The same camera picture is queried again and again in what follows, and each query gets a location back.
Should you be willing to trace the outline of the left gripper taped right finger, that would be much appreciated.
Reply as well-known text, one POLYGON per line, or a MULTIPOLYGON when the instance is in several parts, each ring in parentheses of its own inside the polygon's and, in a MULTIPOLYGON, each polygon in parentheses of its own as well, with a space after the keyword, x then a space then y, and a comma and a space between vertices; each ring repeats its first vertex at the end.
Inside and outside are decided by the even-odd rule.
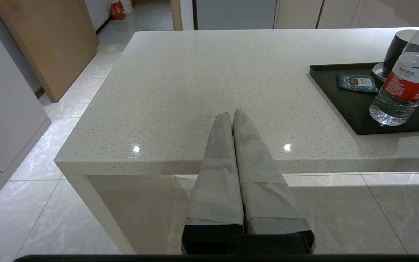
POLYGON ((247 234, 295 236, 313 252, 315 237, 250 117, 234 113, 232 132, 247 234))

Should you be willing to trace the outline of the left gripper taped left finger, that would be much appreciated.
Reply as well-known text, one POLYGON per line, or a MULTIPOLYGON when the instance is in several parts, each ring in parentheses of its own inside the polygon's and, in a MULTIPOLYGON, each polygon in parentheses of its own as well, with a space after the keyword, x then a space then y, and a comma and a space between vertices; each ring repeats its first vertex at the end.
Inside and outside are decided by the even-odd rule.
POLYGON ((242 194, 231 116, 218 115, 211 127, 193 186, 181 237, 185 254, 226 254, 228 243, 244 234, 242 194))

